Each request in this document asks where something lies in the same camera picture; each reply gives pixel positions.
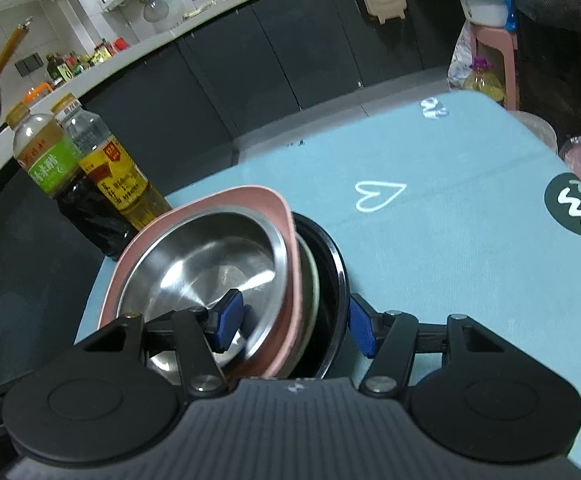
wok handle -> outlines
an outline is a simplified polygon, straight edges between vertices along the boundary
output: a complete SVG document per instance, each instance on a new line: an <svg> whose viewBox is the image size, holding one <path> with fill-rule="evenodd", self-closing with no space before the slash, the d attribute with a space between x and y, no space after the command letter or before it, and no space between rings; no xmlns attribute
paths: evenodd
<svg viewBox="0 0 581 480"><path fill-rule="evenodd" d="M27 18L24 23L19 25L14 32L11 34L11 37L6 42L6 46L4 47L2 53L0 54L0 76L4 70L4 67L10 61L11 57L13 57L14 51L17 49L18 46L24 40L24 37L28 33L28 27L32 22L32 17Z"/></svg>

blue gripper pad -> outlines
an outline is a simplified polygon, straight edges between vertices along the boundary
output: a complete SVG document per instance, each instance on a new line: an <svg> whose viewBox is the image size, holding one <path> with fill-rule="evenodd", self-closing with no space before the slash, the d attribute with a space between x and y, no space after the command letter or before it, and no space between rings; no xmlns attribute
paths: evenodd
<svg viewBox="0 0 581 480"><path fill-rule="evenodd" d="M353 296L351 295L348 304L348 328L362 355L374 358L377 352L377 342L373 335L371 318Z"/></svg>
<svg viewBox="0 0 581 480"><path fill-rule="evenodd" d="M219 316L214 346L219 351L225 352L244 320L244 296L237 288L231 288L213 307L213 311Z"/></svg>

dark cabinet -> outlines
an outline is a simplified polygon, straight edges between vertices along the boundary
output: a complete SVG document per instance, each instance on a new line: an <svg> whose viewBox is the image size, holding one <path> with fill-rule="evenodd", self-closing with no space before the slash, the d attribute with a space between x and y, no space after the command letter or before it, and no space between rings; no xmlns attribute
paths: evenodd
<svg viewBox="0 0 581 480"><path fill-rule="evenodd" d="M448 66L464 24L459 0L407 0L424 68Z"/></svg>
<svg viewBox="0 0 581 480"><path fill-rule="evenodd" d="M333 0L364 86L422 69L413 23L392 18L383 25L365 12L363 0Z"/></svg>
<svg viewBox="0 0 581 480"><path fill-rule="evenodd" d="M10 179L0 190L0 383L73 345L103 259L14 160L4 172Z"/></svg>
<svg viewBox="0 0 581 480"><path fill-rule="evenodd" d="M104 118L164 194L234 163L228 128L174 43L108 78L81 101Z"/></svg>
<svg viewBox="0 0 581 480"><path fill-rule="evenodd" d="M186 45L239 134L299 111L291 85L250 6L187 34Z"/></svg>
<svg viewBox="0 0 581 480"><path fill-rule="evenodd" d="M361 86L333 0L259 0L252 7L301 108Z"/></svg>

black bowl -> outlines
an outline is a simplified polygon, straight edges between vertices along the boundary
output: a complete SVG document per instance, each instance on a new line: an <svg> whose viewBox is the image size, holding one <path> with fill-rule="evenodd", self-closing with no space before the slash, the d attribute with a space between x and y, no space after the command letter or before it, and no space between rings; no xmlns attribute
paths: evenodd
<svg viewBox="0 0 581 480"><path fill-rule="evenodd" d="M346 333L350 297L348 274L333 238L310 218L293 213L293 219L297 233L315 257L319 273L319 309L313 335L290 376L322 379L337 357Z"/></svg>

stacked bowls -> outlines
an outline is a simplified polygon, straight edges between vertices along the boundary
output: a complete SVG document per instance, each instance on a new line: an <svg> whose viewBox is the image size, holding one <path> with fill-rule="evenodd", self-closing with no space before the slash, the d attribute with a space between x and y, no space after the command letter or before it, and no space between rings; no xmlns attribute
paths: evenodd
<svg viewBox="0 0 581 480"><path fill-rule="evenodd" d="M231 288L248 306L230 349L214 356L229 381L325 375L346 331L346 269L328 234L266 187L228 189L146 227L117 263L99 327L125 312L211 308ZM148 366L179 383L174 352Z"/></svg>

